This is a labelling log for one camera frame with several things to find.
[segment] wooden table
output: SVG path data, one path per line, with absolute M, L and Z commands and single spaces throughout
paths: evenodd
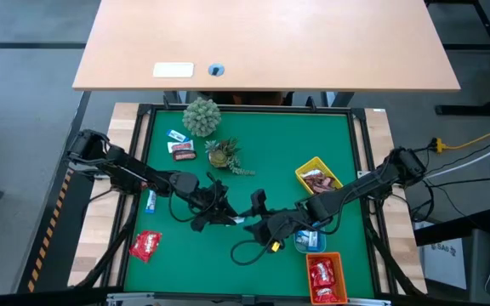
M 153 77 L 161 62 L 191 77 Z M 211 76 L 213 63 L 224 66 Z M 103 0 L 75 89 L 454 91 L 423 0 Z
M 125 149 L 129 147 L 136 113 L 139 105 L 137 104 L 116 104 L 111 124 L 109 126 L 108 136 L 111 142 Z M 370 137 L 373 159 L 375 164 L 380 164 L 383 158 L 388 155 L 393 148 L 392 137 L 390 135 L 389 123 L 385 110 L 365 110 L 367 118 L 367 132 Z M 140 129 L 140 137 L 136 157 L 140 157 L 143 142 L 145 140 L 147 120 L 143 120 Z M 367 168 L 366 150 L 362 139 L 362 127 L 360 122 L 355 120 L 356 137 L 358 141 L 359 156 L 362 168 Z M 96 181 L 92 196 L 109 189 L 109 182 Z M 394 190 L 395 194 L 405 196 L 400 189 Z M 75 285 L 83 279 L 84 276 L 92 269 L 97 260 L 101 257 L 108 244 L 111 226 L 114 220 L 114 213 L 117 206 L 117 194 L 111 193 L 100 199 L 93 201 L 86 213 L 83 225 L 83 231 L 77 247 L 74 264 L 71 269 L 69 285 Z M 127 207 L 131 202 L 131 197 L 127 199 Z M 128 208 L 125 209 L 123 218 L 127 217 Z M 423 292 L 426 292 L 423 271 L 419 262 L 418 249 L 415 245 L 413 228 L 408 215 L 406 203 L 395 198 L 389 197 L 384 205 L 385 223 L 387 234 L 390 242 L 390 250 L 399 263 L 402 270 L 412 280 L 413 284 Z M 113 261 L 113 270 L 110 278 L 110 285 L 116 284 L 116 275 L 118 272 L 121 253 L 115 256 Z M 388 281 L 385 274 L 385 265 L 382 258 L 377 254 L 377 263 L 379 269 L 379 280 L 382 292 L 388 292 Z

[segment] yellow container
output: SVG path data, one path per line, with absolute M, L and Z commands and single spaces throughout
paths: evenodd
M 307 190 L 307 192 L 310 195 L 313 195 L 315 192 L 313 192 L 313 190 L 311 190 L 310 186 L 308 186 L 305 183 L 304 179 L 300 176 L 300 174 L 308 173 L 309 171 L 315 170 L 315 169 L 321 170 L 322 173 L 324 173 L 324 175 L 326 175 L 326 176 L 335 178 L 335 180 L 332 183 L 332 187 L 334 187 L 335 189 L 339 189 L 339 188 L 343 187 L 343 185 L 341 184 L 339 179 L 336 178 L 335 175 L 333 175 L 333 173 L 332 173 L 332 171 L 330 171 L 330 169 L 328 169 L 327 165 L 325 165 L 324 162 L 322 162 L 319 157 L 313 157 L 310 161 L 308 161 L 306 164 L 304 164 L 304 166 L 299 167 L 298 169 L 296 169 L 296 171 L 294 171 L 296 173 L 296 178 L 304 186 L 304 188 Z

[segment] white card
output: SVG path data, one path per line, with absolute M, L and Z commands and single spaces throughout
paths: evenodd
M 154 64 L 153 77 L 192 77 L 193 63 L 159 62 Z

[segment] red snack bag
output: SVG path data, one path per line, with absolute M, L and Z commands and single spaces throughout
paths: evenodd
M 313 280 L 313 288 L 332 286 L 336 283 L 333 276 L 332 261 L 329 258 L 315 261 L 310 266 L 310 276 Z
M 313 297 L 315 303 L 336 303 L 338 298 L 330 288 L 320 288 L 315 290 L 315 296 Z
M 147 263 L 151 259 L 154 251 L 156 251 L 161 237 L 162 234 L 160 233 L 144 230 L 135 238 L 134 244 L 129 249 L 130 255 Z

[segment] orange container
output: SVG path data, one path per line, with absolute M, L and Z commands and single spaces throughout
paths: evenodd
M 333 265 L 333 274 L 336 284 L 331 287 L 332 291 L 338 298 L 335 303 L 316 303 L 313 300 L 313 286 L 311 284 L 310 277 L 310 266 L 318 258 L 330 258 Z M 341 257 L 338 252 L 325 252 L 325 253 L 308 253 L 305 255 L 305 261 L 307 262 L 307 282 L 310 286 L 310 299 L 313 305 L 334 305 L 334 304 L 345 304 L 347 303 L 347 291 L 345 290 L 345 278 L 344 278 L 344 268 L 341 264 Z

